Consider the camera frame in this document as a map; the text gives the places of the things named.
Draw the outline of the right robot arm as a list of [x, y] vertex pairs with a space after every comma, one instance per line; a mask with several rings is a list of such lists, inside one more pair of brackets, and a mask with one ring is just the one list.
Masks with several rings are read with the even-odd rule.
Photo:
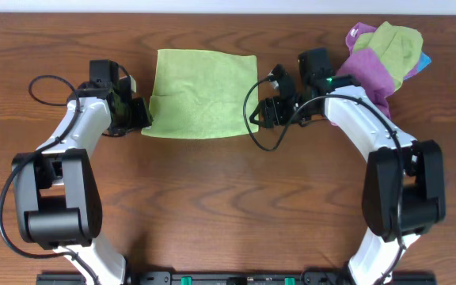
[[400, 259], [446, 216], [443, 152], [434, 140], [402, 131], [350, 74], [337, 75], [325, 48], [298, 56], [303, 91], [280, 64], [262, 78], [277, 95], [245, 112], [246, 127], [305, 127], [322, 116], [339, 127], [367, 163], [362, 212], [367, 224], [356, 254], [342, 269], [311, 272], [304, 284], [427, 284], [433, 277], [395, 273]]

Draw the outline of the light green microfiber cloth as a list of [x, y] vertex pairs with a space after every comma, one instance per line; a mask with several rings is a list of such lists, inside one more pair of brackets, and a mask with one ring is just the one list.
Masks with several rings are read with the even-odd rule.
[[220, 139], [248, 133], [243, 112], [257, 106], [257, 57], [218, 51], [160, 49], [145, 136]]

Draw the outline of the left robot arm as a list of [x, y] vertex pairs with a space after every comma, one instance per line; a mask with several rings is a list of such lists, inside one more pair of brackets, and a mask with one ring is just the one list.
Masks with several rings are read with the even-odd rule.
[[0, 196], [2, 210], [14, 189], [21, 238], [38, 244], [41, 258], [66, 257], [84, 284], [125, 284], [127, 261], [102, 234], [102, 203], [90, 164], [100, 137], [124, 137], [150, 127], [136, 82], [109, 59], [89, 63], [89, 80], [71, 90], [66, 115], [53, 134], [30, 153], [19, 153]]

